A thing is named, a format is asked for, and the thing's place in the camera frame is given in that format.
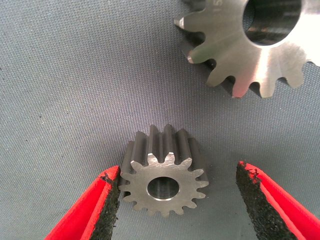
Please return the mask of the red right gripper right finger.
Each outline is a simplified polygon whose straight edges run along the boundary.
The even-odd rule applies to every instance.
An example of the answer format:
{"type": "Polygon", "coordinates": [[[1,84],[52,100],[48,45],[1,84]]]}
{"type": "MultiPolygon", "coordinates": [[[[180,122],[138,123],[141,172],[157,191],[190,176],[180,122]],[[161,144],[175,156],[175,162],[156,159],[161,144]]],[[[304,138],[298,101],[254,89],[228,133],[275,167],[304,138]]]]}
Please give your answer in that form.
{"type": "Polygon", "coordinates": [[[239,161],[236,183],[259,240],[320,238],[320,220],[260,168],[239,161]]]}

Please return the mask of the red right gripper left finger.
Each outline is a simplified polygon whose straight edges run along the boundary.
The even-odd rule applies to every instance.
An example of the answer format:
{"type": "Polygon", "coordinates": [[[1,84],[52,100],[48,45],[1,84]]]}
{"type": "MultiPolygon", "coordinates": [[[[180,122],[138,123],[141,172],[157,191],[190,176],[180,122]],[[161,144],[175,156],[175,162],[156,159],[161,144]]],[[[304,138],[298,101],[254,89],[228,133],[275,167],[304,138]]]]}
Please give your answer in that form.
{"type": "Polygon", "coordinates": [[[46,240],[110,240],[119,208],[118,165],[104,170],[79,197],[46,240]]]}

